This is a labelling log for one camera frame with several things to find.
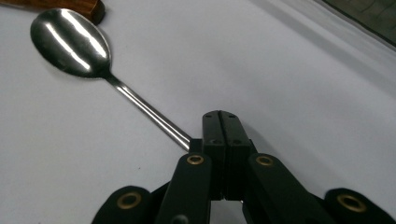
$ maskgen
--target white surface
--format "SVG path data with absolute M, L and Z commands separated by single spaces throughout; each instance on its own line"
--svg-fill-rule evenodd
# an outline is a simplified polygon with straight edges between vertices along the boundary
M 311 192 L 354 189 L 396 217 L 395 51 L 310 1 L 104 3 L 113 73 L 185 132 L 232 112 Z M 0 223 L 90 223 L 184 152 L 104 81 L 45 62 L 36 15 L 0 7 Z M 245 223 L 239 206 L 216 203 L 211 223 Z

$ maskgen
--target black plastic part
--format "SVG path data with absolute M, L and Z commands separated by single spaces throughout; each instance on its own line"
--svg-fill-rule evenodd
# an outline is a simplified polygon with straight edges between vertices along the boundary
M 203 116 L 203 152 L 213 161 L 212 200 L 241 201 L 252 145 L 239 118 L 225 111 Z
M 92 224 L 147 223 L 150 193 L 142 188 L 128 186 L 117 190 L 102 205 Z
M 243 201 L 247 224 L 396 224 L 355 191 L 310 194 L 280 160 L 257 153 L 237 116 L 212 111 L 203 125 L 203 139 L 191 139 L 169 183 L 152 193 L 117 190 L 92 224 L 207 224 L 210 201 L 221 199 Z
M 219 111 L 206 113 L 203 118 L 203 149 L 212 159 L 211 199 L 222 200 L 225 186 L 226 142 L 219 117 Z
M 244 203 L 252 216 L 256 214 L 253 217 L 268 216 L 274 224 L 336 223 L 277 158 L 252 154 L 247 178 L 250 189 Z
M 219 115 L 228 145 L 224 198 L 229 201 L 241 201 L 247 182 L 245 168 L 250 155 L 250 140 L 236 115 L 225 111 L 220 111 Z
M 326 193 L 325 206 L 342 224 L 395 224 L 381 208 L 350 189 L 332 189 Z
M 180 158 L 155 223 L 209 223 L 211 164 L 203 153 Z

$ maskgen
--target metal spoon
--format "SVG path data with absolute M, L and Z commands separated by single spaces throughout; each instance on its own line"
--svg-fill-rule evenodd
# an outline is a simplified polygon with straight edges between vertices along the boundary
M 77 12 L 55 8 L 38 15 L 30 35 L 41 55 L 60 70 L 85 78 L 102 78 L 134 103 L 185 150 L 191 138 L 110 72 L 111 56 L 100 31 Z

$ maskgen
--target brass screw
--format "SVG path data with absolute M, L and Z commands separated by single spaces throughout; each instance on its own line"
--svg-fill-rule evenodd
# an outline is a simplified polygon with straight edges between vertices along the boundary
M 367 210 L 366 204 L 364 204 L 361 200 L 358 198 L 349 195 L 349 194 L 340 194 L 337 196 L 337 201 L 343 205 L 345 208 L 357 212 L 357 213 L 363 213 Z
M 191 165 L 199 165 L 204 162 L 204 158 L 198 155 L 192 155 L 187 158 L 187 162 Z
M 131 209 L 136 207 L 138 204 L 140 204 L 141 201 L 142 201 L 142 196 L 138 192 L 133 191 L 120 196 L 119 199 L 117 200 L 117 206 L 120 209 Z
M 268 156 L 260 156 L 260 157 L 256 158 L 256 162 L 258 164 L 264 165 L 264 166 L 272 166 L 272 165 L 274 165 L 273 159 L 271 159 Z

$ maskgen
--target wooden object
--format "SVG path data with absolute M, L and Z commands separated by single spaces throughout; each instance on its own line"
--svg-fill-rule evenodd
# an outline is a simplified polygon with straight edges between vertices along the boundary
M 105 5 L 100 0 L 0 0 L 0 4 L 40 9 L 68 8 L 94 24 L 102 20 L 106 11 Z

